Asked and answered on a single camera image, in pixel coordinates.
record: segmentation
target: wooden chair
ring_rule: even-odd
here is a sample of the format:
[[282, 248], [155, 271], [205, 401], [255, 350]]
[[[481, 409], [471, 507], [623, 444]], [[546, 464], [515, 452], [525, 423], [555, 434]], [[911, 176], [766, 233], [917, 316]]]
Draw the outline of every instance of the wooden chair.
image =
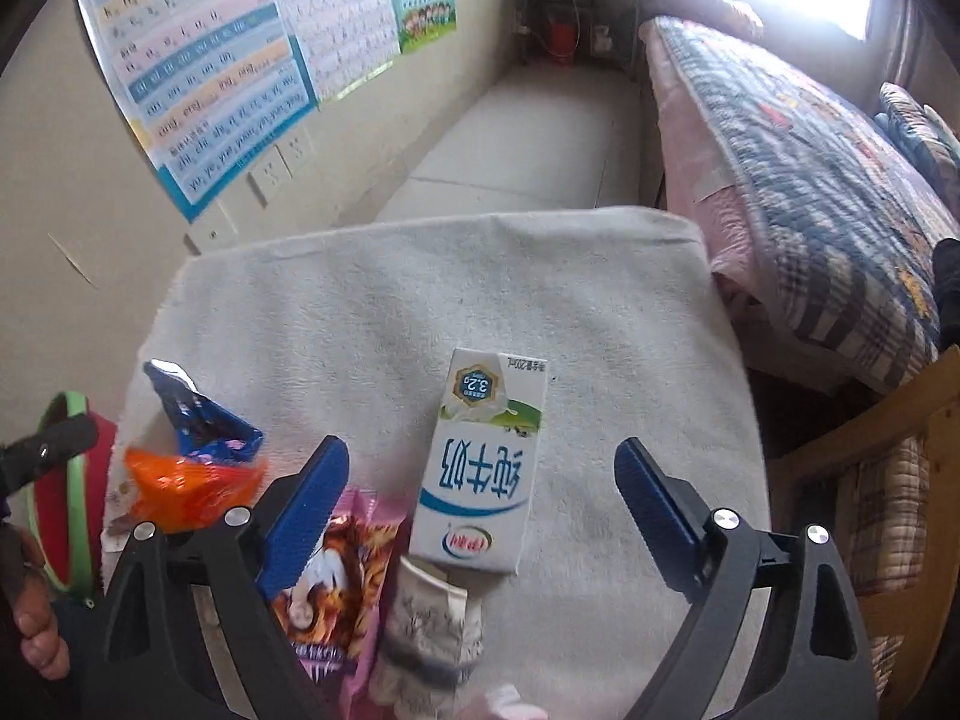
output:
[[906, 589], [864, 595], [861, 613], [870, 638], [903, 637], [881, 718], [895, 718], [915, 696], [933, 662], [960, 567], [960, 348], [952, 346], [908, 384], [832, 433], [768, 464], [775, 528], [792, 519], [801, 485], [837, 481], [834, 536], [848, 556], [860, 461], [919, 437], [929, 464], [926, 543], [920, 575]]

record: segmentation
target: finger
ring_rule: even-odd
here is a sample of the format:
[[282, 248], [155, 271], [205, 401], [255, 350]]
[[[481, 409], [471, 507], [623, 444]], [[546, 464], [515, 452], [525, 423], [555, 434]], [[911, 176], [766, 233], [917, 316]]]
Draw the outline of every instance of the finger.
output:
[[35, 637], [49, 628], [53, 621], [47, 583], [32, 571], [27, 571], [23, 590], [13, 604], [13, 619], [25, 638]]
[[26, 528], [17, 528], [20, 538], [23, 539], [23, 547], [27, 553], [30, 564], [35, 568], [42, 568], [46, 565], [47, 559], [43, 557], [43, 550], [34, 538], [34, 535]]
[[60, 643], [61, 638], [59, 633], [56, 632], [56, 627], [51, 627], [46, 631], [40, 631], [33, 638], [26, 638], [21, 641], [20, 651], [23, 653], [25, 661], [37, 671], [40, 671], [54, 661]]
[[40, 669], [40, 675], [45, 680], [62, 680], [70, 673], [70, 650], [64, 640], [60, 639], [58, 642], [59, 647], [56, 648], [54, 659], [49, 665]]

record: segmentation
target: metal screw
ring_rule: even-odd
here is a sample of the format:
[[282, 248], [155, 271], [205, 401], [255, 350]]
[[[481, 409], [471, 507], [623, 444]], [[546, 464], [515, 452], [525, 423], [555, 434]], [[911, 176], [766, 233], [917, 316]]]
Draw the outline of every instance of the metal screw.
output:
[[806, 529], [806, 537], [814, 544], [826, 544], [830, 541], [830, 534], [822, 525], [811, 525]]
[[725, 531], [731, 531], [740, 524], [740, 517], [736, 515], [736, 512], [731, 512], [729, 509], [717, 509], [713, 513], [713, 521]]
[[250, 510], [245, 506], [237, 506], [224, 514], [224, 522], [232, 528], [239, 528], [250, 522]]
[[141, 522], [136, 528], [133, 529], [133, 537], [137, 541], [147, 541], [148, 538], [151, 538], [154, 533], [157, 532], [157, 527], [152, 522]]

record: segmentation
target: blue patchwork quilt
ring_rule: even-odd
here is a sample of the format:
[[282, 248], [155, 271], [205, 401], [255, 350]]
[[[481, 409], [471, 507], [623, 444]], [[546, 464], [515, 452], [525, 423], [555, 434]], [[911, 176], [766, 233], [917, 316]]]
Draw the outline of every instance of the blue patchwork quilt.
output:
[[936, 357], [932, 248], [957, 237], [933, 189], [770, 52], [674, 18], [656, 28], [736, 175], [771, 324], [877, 391], [907, 381]]

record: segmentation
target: milk carton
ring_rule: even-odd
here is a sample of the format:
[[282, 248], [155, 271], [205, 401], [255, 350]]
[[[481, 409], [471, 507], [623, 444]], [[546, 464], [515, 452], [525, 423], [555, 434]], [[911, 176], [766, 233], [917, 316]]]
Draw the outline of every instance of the milk carton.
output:
[[544, 360], [453, 352], [416, 504], [411, 555], [517, 571], [546, 380]]

